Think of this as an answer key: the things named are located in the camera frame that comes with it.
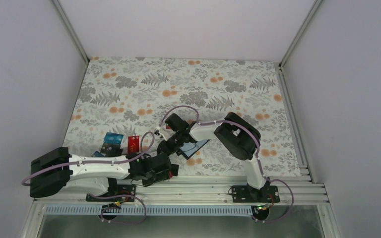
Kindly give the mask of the black card holder wallet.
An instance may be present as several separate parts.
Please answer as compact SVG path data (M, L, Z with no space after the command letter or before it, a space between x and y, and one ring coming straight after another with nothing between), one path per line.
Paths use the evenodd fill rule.
M189 160L196 152L198 152L209 140L202 140L198 142L184 143L177 151L178 156L183 156Z

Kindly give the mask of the red card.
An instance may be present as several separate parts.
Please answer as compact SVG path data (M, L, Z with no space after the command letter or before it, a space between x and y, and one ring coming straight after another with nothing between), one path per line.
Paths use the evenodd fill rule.
M140 151L139 136L129 136L127 138L127 152L128 153L138 153Z

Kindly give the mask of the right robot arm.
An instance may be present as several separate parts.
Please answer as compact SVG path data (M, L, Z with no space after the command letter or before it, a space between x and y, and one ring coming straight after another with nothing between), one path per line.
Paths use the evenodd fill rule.
M174 132L171 136L158 127L156 134L162 136L157 154L177 154L190 159L206 143L218 140L227 151L243 163L246 173L249 196L261 202L268 195L264 178L259 168L260 133L236 113L228 113L224 119L212 122L191 122L172 114L166 125Z

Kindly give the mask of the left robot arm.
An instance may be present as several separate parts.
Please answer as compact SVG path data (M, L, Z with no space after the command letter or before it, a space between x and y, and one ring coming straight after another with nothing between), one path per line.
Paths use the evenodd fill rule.
M45 198L58 193L85 193L87 200L103 197L111 201L118 194L118 180L141 181L147 187L178 175L179 165L166 154L131 153L116 157L84 157L59 147L30 164L31 175L23 181L30 197Z

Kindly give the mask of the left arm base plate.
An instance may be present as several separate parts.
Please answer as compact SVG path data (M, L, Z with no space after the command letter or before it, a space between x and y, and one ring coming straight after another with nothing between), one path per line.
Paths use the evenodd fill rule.
M117 191L108 191L105 194L99 195L100 198L95 198L89 194L86 195L87 202L134 202L134 198L119 197L119 195L135 195L136 185L118 184Z

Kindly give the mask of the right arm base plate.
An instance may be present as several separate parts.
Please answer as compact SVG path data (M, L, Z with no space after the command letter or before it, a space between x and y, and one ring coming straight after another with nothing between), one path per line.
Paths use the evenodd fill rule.
M254 189L248 185L231 186L229 195L235 203L279 203L280 196L277 186L268 185L266 188Z

